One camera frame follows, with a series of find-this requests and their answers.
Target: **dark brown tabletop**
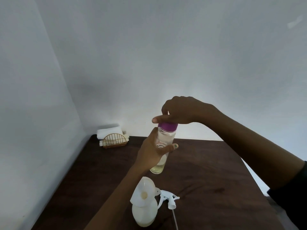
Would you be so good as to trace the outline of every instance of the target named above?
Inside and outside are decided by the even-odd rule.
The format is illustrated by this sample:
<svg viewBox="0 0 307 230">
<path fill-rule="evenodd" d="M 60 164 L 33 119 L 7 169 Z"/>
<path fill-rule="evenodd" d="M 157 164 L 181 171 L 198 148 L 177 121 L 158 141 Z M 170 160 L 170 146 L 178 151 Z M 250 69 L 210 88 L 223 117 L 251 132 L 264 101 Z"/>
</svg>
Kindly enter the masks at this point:
<svg viewBox="0 0 307 230">
<path fill-rule="evenodd" d="M 125 147 L 103 149 L 93 135 L 32 229 L 84 229 L 132 166 L 144 139 L 131 136 Z M 243 161 L 225 142 L 174 142 L 179 148 L 169 155 L 163 172 L 146 176 L 180 197 L 174 210 L 179 230 L 283 229 Z M 131 208 L 118 229 L 143 229 Z M 167 201 L 147 229 L 176 229 Z"/>
</svg>

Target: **purple bottle cap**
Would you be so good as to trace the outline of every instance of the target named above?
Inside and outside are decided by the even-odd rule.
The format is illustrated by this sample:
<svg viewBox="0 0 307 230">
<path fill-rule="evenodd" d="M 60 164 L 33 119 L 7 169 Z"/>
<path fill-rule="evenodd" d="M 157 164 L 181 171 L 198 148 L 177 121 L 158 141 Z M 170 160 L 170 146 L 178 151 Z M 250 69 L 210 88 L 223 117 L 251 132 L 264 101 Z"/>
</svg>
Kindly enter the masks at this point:
<svg viewBox="0 0 307 230">
<path fill-rule="evenodd" d="M 162 128 L 164 131 L 174 132 L 178 127 L 178 123 L 159 123 L 158 127 Z"/>
</svg>

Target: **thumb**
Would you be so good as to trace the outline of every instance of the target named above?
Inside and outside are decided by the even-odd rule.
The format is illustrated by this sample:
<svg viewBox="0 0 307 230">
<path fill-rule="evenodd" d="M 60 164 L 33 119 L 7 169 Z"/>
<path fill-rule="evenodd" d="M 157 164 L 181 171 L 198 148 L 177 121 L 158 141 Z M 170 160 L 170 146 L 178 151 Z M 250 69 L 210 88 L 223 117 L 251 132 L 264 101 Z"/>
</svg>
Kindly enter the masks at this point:
<svg viewBox="0 0 307 230">
<path fill-rule="evenodd" d="M 172 116 L 171 115 L 159 115 L 152 119 L 153 123 L 168 123 L 172 122 Z"/>
<path fill-rule="evenodd" d="M 169 144 L 169 145 L 167 145 L 163 148 L 159 148 L 158 151 L 159 151 L 159 154 L 164 155 L 168 152 L 171 152 L 171 151 L 177 149 L 178 147 L 179 147 L 178 144 L 173 143 L 173 144 Z"/>
</svg>

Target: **black sleeve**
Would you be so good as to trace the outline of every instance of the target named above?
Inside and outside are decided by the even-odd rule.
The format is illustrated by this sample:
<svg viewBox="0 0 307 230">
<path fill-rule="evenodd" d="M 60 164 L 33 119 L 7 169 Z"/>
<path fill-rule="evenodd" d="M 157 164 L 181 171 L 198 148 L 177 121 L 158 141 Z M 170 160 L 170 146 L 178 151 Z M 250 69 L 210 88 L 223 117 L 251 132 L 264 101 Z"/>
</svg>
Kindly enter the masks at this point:
<svg viewBox="0 0 307 230">
<path fill-rule="evenodd" d="M 281 206 L 290 220 L 300 229 L 307 229 L 307 162 L 302 170 L 284 187 L 267 192 Z"/>
</svg>

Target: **hand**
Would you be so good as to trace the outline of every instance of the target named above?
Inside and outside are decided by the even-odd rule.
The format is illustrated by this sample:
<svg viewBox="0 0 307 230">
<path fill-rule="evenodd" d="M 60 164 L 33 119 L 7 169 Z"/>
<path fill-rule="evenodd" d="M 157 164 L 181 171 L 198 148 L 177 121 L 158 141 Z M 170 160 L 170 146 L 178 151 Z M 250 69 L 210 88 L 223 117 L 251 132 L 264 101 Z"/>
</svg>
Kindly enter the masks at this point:
<svg viewBox="0 0 307 230">
<path fill-rule="evenodd" d="M 215 106 L 201 102 L 193 97 L 175 96 L 162 107 L 162 115 L 152 119 L 153 123 L 204 123 L 222 114 Z"/>
<path fill-rule="evenodd" d="M 134 163 L 134 166 L 142 169 L 143 171 L 150 170 L 152 167 L 156 166 L 161 157 L 178 148 L 178 144 L 173 143 L 167 145 L 163 148 L 158 148 L 156 146 L 156 139 L 158 135 L 158 128 L 155 127 L 150 135 L 144 140 Z"/>
</svg>

